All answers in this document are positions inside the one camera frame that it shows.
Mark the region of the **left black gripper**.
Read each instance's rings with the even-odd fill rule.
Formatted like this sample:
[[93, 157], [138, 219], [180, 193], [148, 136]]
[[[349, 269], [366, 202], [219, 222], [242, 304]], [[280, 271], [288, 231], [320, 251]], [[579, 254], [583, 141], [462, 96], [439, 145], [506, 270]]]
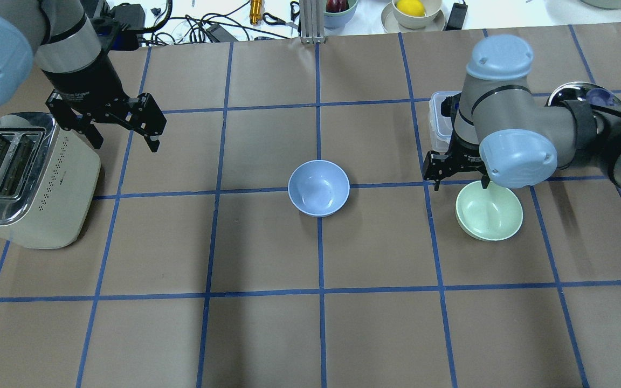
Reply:
[[116, 124], [133, 131], [142, 137], [150, 152], [158, 152], [167, 120], [150, 93], [142, 93], [137, 98], [114, 98], [91, 110], [79, 110], [62, 98], [54, 90], [45, 105], [61, 129], [75, 131], [86, 138], [89, 144], [99, 150], [104, 142], [96, 123]]

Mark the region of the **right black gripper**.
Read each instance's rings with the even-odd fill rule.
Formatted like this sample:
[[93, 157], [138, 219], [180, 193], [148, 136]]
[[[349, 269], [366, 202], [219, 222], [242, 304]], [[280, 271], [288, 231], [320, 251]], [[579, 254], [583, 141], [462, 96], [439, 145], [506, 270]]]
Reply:
[[449, 96], [441, 104], [441, 113], [449, 113], [453, 130], [448, 150], [445, 153], [429, 150], [422, 164], [423, 179], [433, 183], [433, 190], [439, 191], [441, 182], [463, 172], [478, 172], [481, 174], [481, 188], [488, 189], [490, 177], [486, 172], [479, 146], [461, 138], [455, 130], [455, 121], [458, 117], [460, 95]]

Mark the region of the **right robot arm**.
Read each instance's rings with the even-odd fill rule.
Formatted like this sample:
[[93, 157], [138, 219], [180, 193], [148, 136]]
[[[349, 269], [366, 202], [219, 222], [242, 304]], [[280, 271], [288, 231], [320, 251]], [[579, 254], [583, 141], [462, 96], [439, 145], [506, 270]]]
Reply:
[[591, 165], [621, 189], [621, 104], [602, 106], [585, 96], [540, 106], [527, 83], [532, 63], [532, 47], [517, 36], [475, 45], [463, 90], [442, 105], [452, 135], [445, 153], [426, 154], [426, 181], [439, 186], [476, 171], [484, 186], [517, 189]]

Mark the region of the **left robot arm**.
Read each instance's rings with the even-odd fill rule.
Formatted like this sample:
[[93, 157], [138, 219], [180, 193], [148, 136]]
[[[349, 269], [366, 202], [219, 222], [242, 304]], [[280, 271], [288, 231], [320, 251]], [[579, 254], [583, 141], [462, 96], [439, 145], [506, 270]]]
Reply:
[[89, 18], [79, 1], [0, 1], [0, 106], [37, 66], [53, 86], [46, 105], [62, 129], [100, 148], [95, 123], [117, 124], [157, 152], [165, 116], [149, 93], [125, 93], [108, 56], [125, 40], [136, 47], [137, 32], [111, 16]]

